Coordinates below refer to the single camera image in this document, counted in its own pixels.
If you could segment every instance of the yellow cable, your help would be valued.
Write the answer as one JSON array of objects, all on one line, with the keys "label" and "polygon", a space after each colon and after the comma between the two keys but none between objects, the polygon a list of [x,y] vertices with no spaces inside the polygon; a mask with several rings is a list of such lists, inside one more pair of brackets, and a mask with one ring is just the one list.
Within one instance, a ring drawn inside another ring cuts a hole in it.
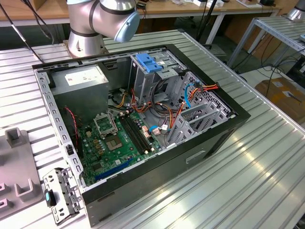
[{"label": "yellow cable", "polygon": [[124,100],[125,100],[125,94],[123,95],[122,102],[119,105],[117,105],[116,107],[120,108],[121,106],[123,106]]}]

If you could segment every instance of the side panel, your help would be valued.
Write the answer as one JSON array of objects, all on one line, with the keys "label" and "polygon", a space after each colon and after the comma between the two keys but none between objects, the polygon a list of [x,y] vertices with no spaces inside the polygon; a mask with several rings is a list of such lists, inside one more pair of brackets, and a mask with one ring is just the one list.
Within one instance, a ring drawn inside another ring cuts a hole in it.
[{"label": "side panel", "polygon": [[169,160],[131,182],[119,187],[113,192],[110,192],[108,195],[86,205],[90,225],[93,227],[108,218],[110,215],[129,206],[152,190],[160,187],[187,169],[190,169],[200,161],[204,160],[206,155],[213,154],[215,150],[218,149],[215,148],[215,146],[218,145],[220,147],[228,138],[228,133],[232,133],[232,130],[224,131],[215,137],[210,138],[191,150],[186,151],[172,160]]}]

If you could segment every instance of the blue tab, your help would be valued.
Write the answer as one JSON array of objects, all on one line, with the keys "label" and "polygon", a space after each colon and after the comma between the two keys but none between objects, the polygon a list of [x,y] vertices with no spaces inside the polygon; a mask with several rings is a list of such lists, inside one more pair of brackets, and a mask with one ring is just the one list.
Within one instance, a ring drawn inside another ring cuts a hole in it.
[{"label": "blue tab", "polygon": [[148,73],[153,73],[163,69],[163,67],[158,65],[147,53],[136,54],[135,56]]},{"label": "blue tab", "polygon": [[49,193],[47,192],[46,193],[46,201],[49,201],[50,200],[50,195],[49,195]]}]

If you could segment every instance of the aluminum extrusion table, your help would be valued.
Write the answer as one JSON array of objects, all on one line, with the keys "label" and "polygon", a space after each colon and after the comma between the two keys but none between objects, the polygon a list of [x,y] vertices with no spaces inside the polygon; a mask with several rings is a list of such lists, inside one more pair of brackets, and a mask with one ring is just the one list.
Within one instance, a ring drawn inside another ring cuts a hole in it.
[{"label": "aluminum extrusion table", "polygon": [[[106,40],[110,52],[173,43],[245,110],[249,121],[212,157],[94,228],[292,228],[305,212],[305,131],[244,83],[186,33],[140,34]],[[41,46],[47,62],[69,59],[63,44]],[[0,52],[0,134],[29,132],[40,179],[66,167],[44,107],[27,49]],[[45,201],[0,222],[0,228],[56,228]],[[85,211],[58,228],[89,228]]]},{"label": "aluminum extrusion table", "polygon": [[[290,21],[286,17],[254,18],[250,23],[248,29],[244,33],[243,37],[241,38],[240,42],[238,43],[230,60],[228,61],[229,67],[233,65],[237,55],[243,48],[245,42],[251,35],[251,32],[253,31],[255,26],[258,26],[262,30],[256,37],[250,49],[248,50],[248,53],[252,52],[252,50],[257,46],[257,44],[262,39],[265,33],[269,33],[279,39],[281,42],[285,43],[287,45],[287,49],[288,47],[291,47],[294,50],[300,52],[300,54],[305,54],[305,42],[299,39],[300,35],[305,34],[305,21],[297,23]],[[277,63],[282,58],[285,51],[277,58],[275,63]]]}]

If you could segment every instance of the motherboard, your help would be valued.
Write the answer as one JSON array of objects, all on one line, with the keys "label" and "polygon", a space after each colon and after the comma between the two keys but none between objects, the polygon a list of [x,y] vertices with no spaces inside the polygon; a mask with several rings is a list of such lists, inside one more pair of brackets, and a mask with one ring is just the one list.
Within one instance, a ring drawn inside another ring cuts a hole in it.
[{"label": "motherboard", "polygon": [[[116,133],[101,135],[112,127],[117,129]],[[145,130],[146,126],[136,112],[113,118],[99,117],[98,121],[95,119],[79,128],[85,183],[94,184],[161,151],[155,136],[147,135]]]}]

